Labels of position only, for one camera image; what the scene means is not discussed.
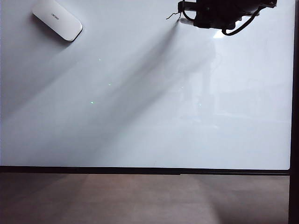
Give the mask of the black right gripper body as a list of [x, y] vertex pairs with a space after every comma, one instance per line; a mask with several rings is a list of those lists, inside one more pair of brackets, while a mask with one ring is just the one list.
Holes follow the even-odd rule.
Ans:
[[237, 21], [253, 14], [259, 7], [258, 0], [197, 0], [196, 22]]

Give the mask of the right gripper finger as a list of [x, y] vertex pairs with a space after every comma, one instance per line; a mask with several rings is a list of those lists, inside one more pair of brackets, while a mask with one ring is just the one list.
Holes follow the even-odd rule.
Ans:
[[198, 4], [197, 2], [188, 2], [182, 0], [178, 3], [178, 11], [197, 11]]
[[236, 20], [231, 21], [200, 21], [195, 20], [193, 25], [199, 28], [235, 28]]

